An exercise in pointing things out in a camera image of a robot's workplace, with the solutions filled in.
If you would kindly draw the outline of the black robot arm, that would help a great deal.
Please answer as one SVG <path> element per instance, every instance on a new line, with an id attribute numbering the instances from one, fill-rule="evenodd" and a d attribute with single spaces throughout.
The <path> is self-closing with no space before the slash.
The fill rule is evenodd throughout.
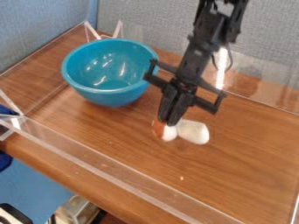
<path id="1" fill-rule="evenodd" d="M 173 67 L 151 59 L 144 73 L 144 80 L 161 90 L 157 119 L 168 126 L 176 125 L 188 107 L 197 106 L 216 114 L 225 97 L 201 76 L 209 61 L 215 61 L 213 53 L 236 42 L 248 0 L 223 0 L 223 3 L 232 5 L 229 15 L 219 12 L 216 0 L 200 0 L 180 65 Z"/>

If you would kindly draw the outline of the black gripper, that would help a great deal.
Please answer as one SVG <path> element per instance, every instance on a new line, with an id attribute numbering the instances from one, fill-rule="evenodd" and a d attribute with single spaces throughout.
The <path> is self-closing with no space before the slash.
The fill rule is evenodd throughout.
<path id="1" fill-rule="evenodd" d="M 151 65 L 148 71 L 144 73 L 144 80 L 160 88 L 163 93 L 157 112 L 159 121 L 167 123 L 168 126 L 173 126 L 180 121 L 188 107 L 192 106 L 197 106 L 215 114 L 219 111 L 221 100 L 225 97 L 224 92 L 219 91 L 215 87 L 208 87 L 207 85 L 200 84 L 201 88 L 209 90 L 217 95 L 215 102 L 207 101 L 196 95 L 196 85 L 185 84 L 177 78 L 172 78 L 169 81 L 165 81 L 153 75 L 156 67 L 175 74 L 173 67 L 164 64 L 157 59 L 151 59 L 149 62 Z"/>

